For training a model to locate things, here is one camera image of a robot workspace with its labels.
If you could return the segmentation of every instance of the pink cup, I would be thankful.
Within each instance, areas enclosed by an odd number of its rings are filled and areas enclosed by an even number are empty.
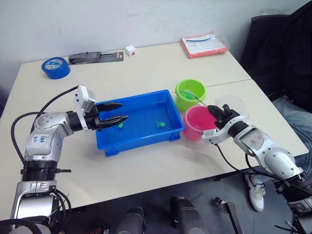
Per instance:
[[[190,140],[201,140],[204,130],[214,129],[215,117],[205,106],[193,106],[184,115],[184,135]]]

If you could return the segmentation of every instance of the white table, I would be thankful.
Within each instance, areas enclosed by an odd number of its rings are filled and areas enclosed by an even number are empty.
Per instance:
[[[239,96],[250,114],[250,124],[269,134],[294,156],[307,152],[230,53],[187,59],[178,43],[146,47],[138,49],[136,57],[125,57],[124,62],[73,65],[69,76],[60,80],[48,79],[41,71],[42,63],[22,64],[0,120],[0,185],[3,188],[0,220],[9,217],[22,168],[10,138],[12,121],[23,113],[38,111],[49,99],[79,83],[93,90],[97,101],[103,101],[161,89],[173,93],[180,80],[196,78],[207,86],[207,104],[214,104],[214,98],[220,95]],[[73,106],[72,93],[57,100],[48,111],[72,109]],[[22,152],[33,118],[26,117],[16,126]],[[216,147],[191,142],[181,135],[181,140],[105,157],[104,152],[97,149],[95,132],[77,132],[64,140],[58,167],[73,172],[57,175],[58,188],[69,193],[72,206],[78,207],[233,171]],[[220,147],[234,166],[247,167],[243,152],[232,139]]]

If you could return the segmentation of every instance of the person's leg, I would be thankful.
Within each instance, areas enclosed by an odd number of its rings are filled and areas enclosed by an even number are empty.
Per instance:
[[[302,167],[302,169],[311,176],[312,114],[295,106],[286,96],[277,99],[273,104],[308,148],[309,152],[305,155],[295,157],[295,161],[297,166]],[[270,179],[271,178],[264,175],[245,174],[245,181],[249,188],[249,198],[257,211],[262,211],[264,209],[264,183]]]

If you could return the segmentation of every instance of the robotic arm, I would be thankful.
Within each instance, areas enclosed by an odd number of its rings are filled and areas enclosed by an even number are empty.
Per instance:
[[[219,130],[204,131],[202,140],[206,143],[218,144],[233,137],[235,144],[246,154],[255,157],[265,172],[283,180],[274,184],[277,192],[286,198],[290,209],[297,215],[311,217],[312,179],[302,168],[296,166],[292,154],[278,147],[257,127],[246,124],[244,117],[230,110],[227,104],[223,106],[223,109],[208,106],[210,113],[217,119],[215,125]]]
[[[24,168],[21,170],[21,182],[17,185],[11,219],[30,219],[43,234],[57,232],[61,221],[57,219],[60,197],[56,196],[55,175],[71,172],[57,168],[64,138],[83,129],[100,131],[127,119],[127,116],[100,119],[100,111],[110,111],[122,105],[112,102],[95,105],[95,101],[93,92],[80,85],[75,94],[77,112],[46,113],[35,120],[34,130],[26,142]],[[25,227],[18,227],[11,233],[28,232]]]

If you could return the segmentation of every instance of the blue tape roll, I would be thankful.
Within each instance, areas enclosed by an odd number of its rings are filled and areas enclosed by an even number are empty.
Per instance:
[[[50,79],[61,79],[70,72],[67,62],[61,57],[48,59],[42,64],[41,69]]]

